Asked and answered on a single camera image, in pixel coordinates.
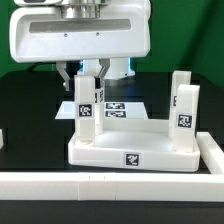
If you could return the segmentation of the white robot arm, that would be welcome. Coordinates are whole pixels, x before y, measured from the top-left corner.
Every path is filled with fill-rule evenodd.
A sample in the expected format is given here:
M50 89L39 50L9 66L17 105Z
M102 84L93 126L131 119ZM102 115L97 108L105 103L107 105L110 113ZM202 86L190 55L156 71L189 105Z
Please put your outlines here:
M150 0L14 0L11 57L54 62L68 86L66 63L144 57L150 51Z

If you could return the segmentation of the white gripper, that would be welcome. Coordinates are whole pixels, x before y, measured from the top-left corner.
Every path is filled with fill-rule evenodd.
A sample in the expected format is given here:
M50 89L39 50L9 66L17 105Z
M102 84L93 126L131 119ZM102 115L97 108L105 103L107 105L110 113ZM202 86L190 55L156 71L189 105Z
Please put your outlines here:
M150 50L150 0L14 0L9 43L17 62L57 62L70 90L64 61L100 59L95 88L103 85L107 58L143 57Z

